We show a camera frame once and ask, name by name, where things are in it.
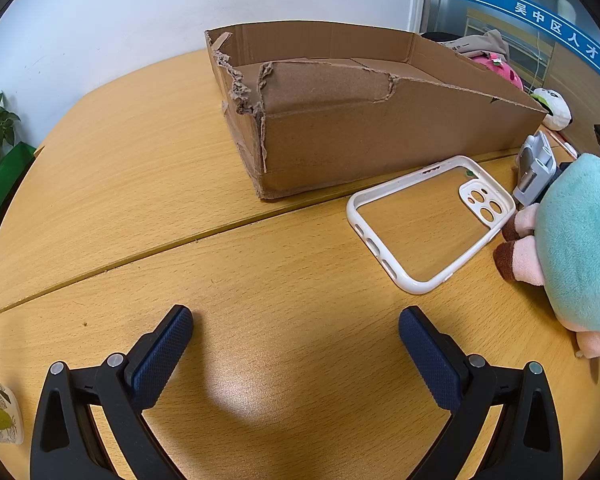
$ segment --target pink plush toy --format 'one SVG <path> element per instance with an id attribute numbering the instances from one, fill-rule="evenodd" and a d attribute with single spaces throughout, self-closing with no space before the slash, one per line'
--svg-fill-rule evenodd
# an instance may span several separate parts
<path id="1" fill-rule="evenodd" d="M 476 63 L 484 65 L 489 70 L 493 70 L 496 74 L 511 82 L 513 86 L 524 91 L 522 80 L 518 74 L 516 74 L 516 71 L 513 70 L 498 54 L 491 52 L 489 54 L 485 54 L 484 56 L 472 57 L 471 59 Z"/>
<path id="2" fill-rule="evenodd" d="M 600 158 L 579 156 L 502 235 L 493 254 L 502 277 L 543 285 L 578 355 L 600 357 Z"/>

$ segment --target torn cardboard edge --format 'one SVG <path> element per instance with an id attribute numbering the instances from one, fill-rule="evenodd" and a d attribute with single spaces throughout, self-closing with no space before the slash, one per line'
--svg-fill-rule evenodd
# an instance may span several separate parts
<path id="1" fill-rule="evenodd" d="M 205 35 L 216 81 L 226 98 L 224 116 L 256 193 L 265 199 L 458 154 L 410 140 L 405 132 L 413 126 L 457 130 L 456 135 L 466 135 L 468 142 L 450 145 L 471 156 L 518 147 L 544 118 L 538 104 L 508 81 L 417 34 L 341 23 L 269 22 L 210 30 Z M 326 44 L 316 45 L 320 38 Z M 368 57 L 374 52 L 377 58 Z M 234 60 L 242 64 L 234 66 Z M 390 103 L 401 86 L 409 88 L 400 92 L 400 103 Z M 449 92 L 474 97 L 450 100 Z M 423 93 L 430 100 L 419 99 L 419 109 L 410 107 Z M 458 121 L 445 125 L 440 120 L 444 112 L 467 115 L 466 110 L 448 108 L 454 100 L 463 103 L 460 107 L 474 108 L 476 125 L 485 130 L 481 136 L 490 136 L 484 146 L 476 146 L 475 135 L 469 132 L 471 121 L 458 130 Z M 500 117 L 506 120 L 509 114 L 524 131 L 514 134 L 509 128 L 503 134 L 477 124 L 485 122 L 480 120 L 485 114 L 482 108 L 495 102 L 501 103 Z M 384 113 L 370 108 L 380 103 L 390 104 Z M 363 126 L 364 120 L 352 122 L 342 110 L 377 119 Z M 495 126 L 498 115 L 493 111 L 487 115 Z M 334 133 L 342 128 L 350 129 L 350 135 Z M 369 156 L 361 156 L 356 144 Z M 375 144 L 385 145 L 385 151 L 375 149 Z M 440 156 L 431 160 L 436 151 Z M 397 158 L 396 152 L 408 155 Z"/>

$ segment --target pink plush foot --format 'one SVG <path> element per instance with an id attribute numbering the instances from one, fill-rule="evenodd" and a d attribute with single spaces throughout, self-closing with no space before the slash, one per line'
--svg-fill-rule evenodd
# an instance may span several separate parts
<path id="1" fill-rule="evenodd" d="M 600 332 L 578 332 L 576 339 L 584 357 L 600 357 Z"/>
<path id="2" fill-rule="evenodd" d="M 515 282 L 516 277 L 513 275 L 513 244 L 514 242 L 506 242 L 500 244 L 493 251 L 493 261 L 496 263 L 496 269 L 507 282 Z"/>
<path id="3" fill-rule="evenodd" d="M 507 242 L 520 240 L 534 232 L 538 206 L 539 204 L 527 206 L 509 219 L 502 228 L 502 236 Z"/>
<path id="4" fill-rule="evenodd" d="M 536 252 L 536 237 L 525 236 L 513 243 L 513 275 L 519 282 L 544 285 L 544 274 Z"/>

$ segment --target fabric item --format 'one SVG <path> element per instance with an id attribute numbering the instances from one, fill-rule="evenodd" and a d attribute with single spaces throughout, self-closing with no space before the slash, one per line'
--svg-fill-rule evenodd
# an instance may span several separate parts
<path id="1" fill-rule="evenodd" d="M 516 233 L 520 238 L 529 236 L 536 228 L 536 215 L 538 214 L 538 204 L 531 204 L 513 217 Z"/>
<path id="2" fill-rule="evenodd" d="M 538 207 L 536 247 L 558 318 L 600 331 L 600 158 L 584 153 Z"/>
<path id="3" fill-rule="evenodd" d="M 544 285 L 544 275 L 536 251 L 536 237 L 529 235 L 513 242 L 511 269 L 517 282 Z"/>
<path id="4" fill-rule="evenodd" d="M 600 332 L 578 332 L 576 339 L 584 357 L 600 357 Z"/>
<path id="5" fill-rule="evenodd" d="M 542 121 L 547 128 L 558 132 L 573 122 L 567 102 L 555 90 L 536 88 L 531 97 L 549 112 Z"/>
<path id="6" fill-rule="evenodd" d="M 516 231 L 516 215 L 513 215 L 502 228 L 502 236 L 507 242 L 520 240 L 520 235 Z"/>
<path id="7" fill-rule="evenodd" d="M 22 172 L 33 160 L 35 148 L 20 142 L 0 161 L 0 208 Z"/>
<path id="8" fill-rule="evenodd" d="M 485 52 L 493 52 L 504 56 L 504 61 L 509 60 L 509 43 L 502 39 L 497 28 L 488 30 L 483 36 L 475 34 L 455 41 L 443 41 L 440 44 L 467 57 L 483 56 Z"/>
<path id="9" fill-rule="evenodd" d="M 522 79 L 498 54 L 486 54 L 484 56 L 472 57 L 472 60 L 476 63 L 484 65 L 492 72 L 495 72 L 499 76 L 509 81 L 513 86 L 519 90 L 524 91 L 522 86 Z"/>
<path id="10" fill-rule="evenodd" d="M 515 282 L 516 277 L 513 274 L 513 244 L 515 242 L 506 242 L 500 244 L 493 251 L 493 261 L 496 269 L 506 282 Z"/>

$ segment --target metal screw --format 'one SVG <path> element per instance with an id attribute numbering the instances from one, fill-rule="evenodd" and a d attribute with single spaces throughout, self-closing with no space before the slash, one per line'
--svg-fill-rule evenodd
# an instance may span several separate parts
<path id="1" fill-rule="evenodd" d="M 469 363 L 471 364 L 471 366 L 474 366 L 476 368 L 482 368 L 485 364 L 487 364 L 487 361 L 485 361 L 484 357 L 482 357 L 481 355 L 471 354 L 469 356 Z"/>
<path id="2" fill-rule="evenodd" d="M 111 354 L 109 357 L 107 357 L 107 364 L 111 368 L 115 368 L 116 366 L 121 365 L 122 361 L 124 360 L 125 357 L 122 354 Z"/>
<path id="3" fill-rule="evenodd" d="M 51 368 L 49 368 L 49 371 L 53 375 L 58 375 L 62 370 L 64 370 L 64 365 L 60 361 L 58 361 L 57 363 L 53 363 L 51 365 Z"/>
<path id="4" fill-rule="evenodd" d="M 542 373 L 542 365 L 540 363 L 536 363 L 535 361 L 531 361 L 529 363 L 529 371 L 535 375 L 539 375 Z"/>

